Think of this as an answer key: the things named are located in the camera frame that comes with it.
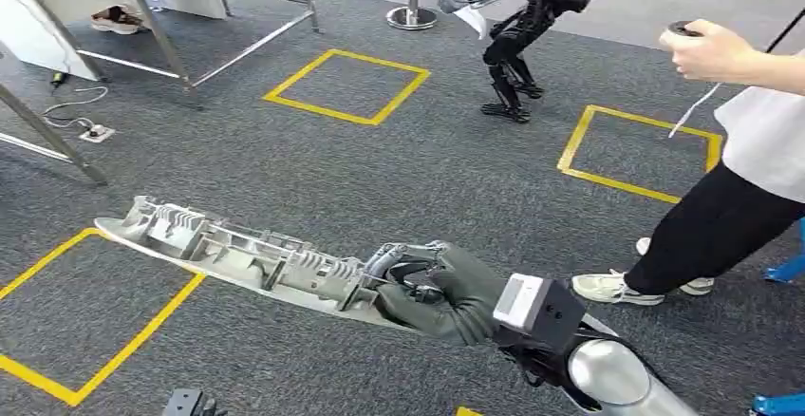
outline power strip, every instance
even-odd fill
[[[102,124],[96,124],[93,125],[92,128],[89,129],[89,131],[86,131],[81,136],[79,136],[79,139],[83,139],[87,142],[101,143],[112,137],[113,134],[115,134],[114,129],[107,128]]]

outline black pants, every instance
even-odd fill
[[[719,163],[660,221],[626,283],[638,293],[665,294],[719,276],[803,217],[805,204],[764,191]]]

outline black glove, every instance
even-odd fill
[[[388,283],[377,288],[385,310],[396,321],[458,345],[475,345],[492,336],[497,322],[492,316],[506,281],[466,250],[442,242],[439,262],[427,273],[443,292],[439,304],[417,302],[403,285]]]

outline gray plastic part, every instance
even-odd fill
[[[216,214],[148,196],[136,196],[125,218],[99,217],[95,225],[106,238],[138,252],[275,300],[417,332],[381,315],[374,305],[376,279],[353,256],[329,255],[295,237],[247,228]],[[409,248],[411,253],[435,252],[415,245]],[[378,272],[394,264],[397,260],[391,259]]]

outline stanchion base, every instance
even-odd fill
[[[385,15],[388,25],[399,29],[428,29],[436,25],[436,13],[432,10],[420,8],[417,18],[414,19],[408,7],[394,8]]]

